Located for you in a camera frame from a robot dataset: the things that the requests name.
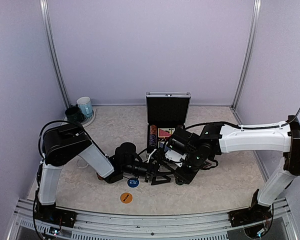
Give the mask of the red playing card deck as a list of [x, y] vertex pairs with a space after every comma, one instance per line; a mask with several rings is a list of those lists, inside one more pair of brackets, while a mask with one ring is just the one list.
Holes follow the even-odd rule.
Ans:
[[175, 132], [175, 128], [159, 128], [158, 129], [158, 138], [167, 139]]

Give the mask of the aluminium poker case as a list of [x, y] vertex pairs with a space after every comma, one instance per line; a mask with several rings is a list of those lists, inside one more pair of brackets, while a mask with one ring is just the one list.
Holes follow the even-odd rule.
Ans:
[[159, 128], [184, 127], [189, 109], [191, 94], [189, 92], [146, 92], [147, 111], [147, 150], [150, 154], [153, 149], [149, 149], [149, 127], [156, 125]]

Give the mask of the dark green mug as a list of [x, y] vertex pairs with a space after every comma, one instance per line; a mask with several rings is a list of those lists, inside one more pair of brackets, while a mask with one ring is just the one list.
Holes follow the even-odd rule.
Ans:
[[71, 106], [65, 110], [65, 115], [69, 122], [82, 122], [85, 119], [81, 109], [77, 106]]

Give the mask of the black triangular dealer button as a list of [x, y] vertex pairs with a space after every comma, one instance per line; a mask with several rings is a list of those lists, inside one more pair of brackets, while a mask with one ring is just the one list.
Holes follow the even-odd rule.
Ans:
[[151, 177], [151, 185], [156, 186], [156, 185], [161, 185], [161, 184], [166, 184], [166, 183], [170, 183], [171, 182], [171, 178], [164, 174], [160, 174], [160, 175], [153, 175]]

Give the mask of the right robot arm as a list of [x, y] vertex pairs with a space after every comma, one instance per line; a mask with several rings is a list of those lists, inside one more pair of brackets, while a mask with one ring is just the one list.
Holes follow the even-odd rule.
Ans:
[[276, 151], [282, 153], [278, 167], [261, 189], [253, 195], [246, 218], [256, 222], [274, 200], [300, 176], [300, 123], [296, 116], [286, 121], [262, 125], [235, 125], [229, 122], [202, 123], [201, 134], [177, 128], [169, 137], [166, 160], [177, 165], [175, 177], [190, 184], [207, 160], [216, 155], [240, 151]]

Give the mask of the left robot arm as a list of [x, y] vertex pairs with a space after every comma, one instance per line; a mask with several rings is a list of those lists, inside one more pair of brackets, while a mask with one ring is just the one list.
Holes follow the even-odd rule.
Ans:
[[42, 128], [39, 136], [42, 161], [38, 171], [36, 201], [39, 212], [48, 222], [60, 217], [56, 204], [56, 191], [63, 166], [79, 156], [91, 166], [106, 183], [115, 183], [125, 173], [147, 177], [154, 172], [154, 164], [143, 162], [136, 146], [124, 142], [115, 149], [112, 157], [93, 141], [80, 123], [60, 121], [60, 126]]

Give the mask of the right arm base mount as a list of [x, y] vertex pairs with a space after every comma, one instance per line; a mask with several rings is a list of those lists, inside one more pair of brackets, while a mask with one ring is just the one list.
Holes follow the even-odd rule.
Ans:
[[231, 226], [238, 227], [252, 224], [258, 221], [264, 221], [272, 218], [270, 210], [251, 210], [250, 208], [243, 208], [233, 210], [228, 213]]

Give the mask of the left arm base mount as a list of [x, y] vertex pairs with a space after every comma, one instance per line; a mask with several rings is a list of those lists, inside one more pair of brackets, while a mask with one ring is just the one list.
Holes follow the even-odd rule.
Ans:
[[59, 208], [45, 208], [41, 210], [35, 210], [34, 216], [36, 220], [40, 220], [45, 223], [47, 222], [61, 227], [73, 228], [77, 213]]

